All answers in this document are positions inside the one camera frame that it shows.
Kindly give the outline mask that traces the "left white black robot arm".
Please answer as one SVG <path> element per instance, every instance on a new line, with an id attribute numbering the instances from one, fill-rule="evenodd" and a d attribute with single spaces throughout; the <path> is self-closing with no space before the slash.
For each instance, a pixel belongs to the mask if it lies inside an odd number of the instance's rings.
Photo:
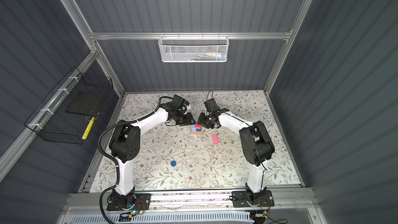
<path id="1" fill-rule="evenodd" d="M 195 124 L 189 109 L 189 102 L 179 95 L 162 96 L 152 112 L 132 121 L 120 120 L 115 125 L 109 149 L 116 161 L 117 182 L 111 196 L 123 208 L 130 209 L 136 202 L 131 170 L 133 159 L 140 152 L 141 136 L 157 125 L 170 120 L 180 126 Z"/>

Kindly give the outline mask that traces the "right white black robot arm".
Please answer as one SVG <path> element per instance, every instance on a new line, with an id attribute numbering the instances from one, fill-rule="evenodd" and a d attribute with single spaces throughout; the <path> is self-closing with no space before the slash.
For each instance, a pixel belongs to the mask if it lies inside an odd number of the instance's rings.
<path id="1" fill-rule="evenodd" d="M 263 185 L 266 165 L 275 152 L 275 146 L 262 121 L 244 120 L 228 109 L 221 109 L 215 99 L 204 102 L 206 112 L 199 116 L 199 124 L 208 129 L 225 127 L 238 134 L 245 159 L 249 162 L 249 176 L 245 184 L 248 204 L 256 206 L 265 195 Z"/>

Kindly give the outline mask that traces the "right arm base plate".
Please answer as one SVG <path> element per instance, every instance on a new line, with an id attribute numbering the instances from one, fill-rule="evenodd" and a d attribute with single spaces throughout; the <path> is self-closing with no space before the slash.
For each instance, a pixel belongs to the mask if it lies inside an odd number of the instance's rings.
<path id="1" fill-rule="evenodd" d="M 274 207 L 275 202 L 270 190 L 263 190 L 259 193 L 250 193 L 249 191 L 233 191 L 229 196 L 235 208 L 240 207 Z"/>

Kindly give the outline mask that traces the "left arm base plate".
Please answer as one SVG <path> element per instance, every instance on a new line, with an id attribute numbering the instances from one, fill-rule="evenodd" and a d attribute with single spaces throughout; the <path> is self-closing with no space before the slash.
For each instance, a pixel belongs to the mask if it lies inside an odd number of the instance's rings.
<path id="1" fill-rule="evenodd" d="M 145 211 L 149 209 L 151 194 L 130 194 L 122 196 L 116 192 L 107 199 L 107 211 Z"/>

